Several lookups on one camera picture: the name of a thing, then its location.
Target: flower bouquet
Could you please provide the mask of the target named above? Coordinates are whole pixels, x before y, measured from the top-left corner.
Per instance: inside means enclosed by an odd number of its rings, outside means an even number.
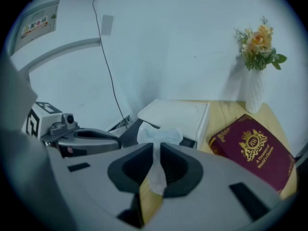
[[[262,103],[265,92],[264,69],[267,64],[272,64],[281,70],[281,63],[287,58],[277,54],[272,48],[273,28],[268,25],[267,19],[261,19],[262,24],[258,31],[253,32],[251,28],[240,31],[236,29],[236,35],[241,45],[241,55],[248,70],[252,70],[249,87],[246,90],[246,110],[256,113]]]
[[[236,29],[236,35],[241,44],[242,57],[245,65],[250,69],[263,70],[267,64],[273,64],[278,70],[281,70],[281,63],[287,58],[284,55],[276,54],[276,49],[272,48],[271,42],[273,28],[268,26],[268,21],[263,17],[262,24],[257,32],[252,29],[245,29],[243,32]]]

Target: wall sign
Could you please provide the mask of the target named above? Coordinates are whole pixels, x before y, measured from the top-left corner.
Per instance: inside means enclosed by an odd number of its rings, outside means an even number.
[[[36,29],[39,29],[45,25],[47,25],[47,16],[37,20],[37,21],[34,21],[32,23],[30,23],[29,25],[25,26],[23,31],[22,31],[22,34],[21,34],[21,38],[23,38],[24,36],[26,36],[27,34],[33,32],[34,30]]]

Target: book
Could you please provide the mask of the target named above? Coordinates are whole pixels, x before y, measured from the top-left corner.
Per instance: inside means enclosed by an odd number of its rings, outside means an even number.
[[[212,151],[257,175],[279,193],[295,160],[284,145],[249,115],[243,115],[209,140]]]

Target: flower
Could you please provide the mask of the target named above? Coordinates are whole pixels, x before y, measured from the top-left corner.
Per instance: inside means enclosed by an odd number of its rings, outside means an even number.
[[[242,57],[248,70],[263,70],[267,64],[272,63],[275,68],[281,69],[278,63],[283,63],[286,57],[276,54],[276,49],[271,47],[273,28],[269,27],[263,17],[262,23],[256,32],[247,28],[244,31],[235,29],[241,45]]]
[[[270,37],[273,34],[274,28],[268,27],[267,25],[260,25],[258,32],[262,33],[263,35]]]
[[[258,47],[262,47],[266,44],[266,36],[260,32],[255,32],[252,35],[251,38],[251,43],[258,46]]]

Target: white wall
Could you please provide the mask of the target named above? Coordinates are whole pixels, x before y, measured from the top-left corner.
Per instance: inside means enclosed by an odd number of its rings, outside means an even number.
[[[44,3],[55,0],[33,0],[22,13]],[[93,0],[60,0],[56,30],[28,43],[18,50],[12,57],[12,63],[17,70],[40,57],[41,55],[61,47],[65,44],[98,37],[95,14],[92,7]],[[6,41],[6,48],[10,47],[10,39],[15,27],[12,27]]]
[[[234,28],[256,29],[264,15],[273,45],[288,57],[267,69],[265,101],[296,155],[308,141],[307,34],[284,0],[97,0],[99,17],[113,15],[103,37],[110,65],[131,108],[153,99],[244,100],[247,70]]]
[[[33,0],[23,13],[50,1],[54,0]],[[85,39],[99,39],[92,1],[60,0],[56,30],[17,51],[11,57],[16,69],[21,70],[41,55],[63,45]],[[7,37],[7,50],[15,26]],[[73,113],[82,127],[108,130],[122,120],[100,45],[45,61],[29,77],[31,87],[38,94],[38,101],[49,102],[63,112]],[[116,78],[114,83],[119,105],[126,116],[131,113],[128,103],[118,88]]]

